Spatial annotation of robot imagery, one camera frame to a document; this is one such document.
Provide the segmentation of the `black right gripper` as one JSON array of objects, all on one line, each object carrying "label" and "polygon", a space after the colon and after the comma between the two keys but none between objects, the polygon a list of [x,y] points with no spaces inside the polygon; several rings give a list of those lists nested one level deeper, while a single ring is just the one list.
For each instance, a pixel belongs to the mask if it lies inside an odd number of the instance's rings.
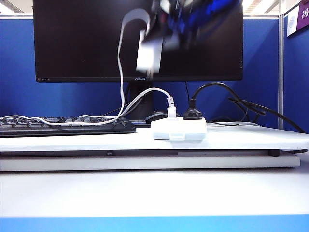
[{"label": "black right gripper", "polygon": [[188,47],[205,25],[204,0],[155,0],[155,22],[144,43],[162,39],[164,51]]}]

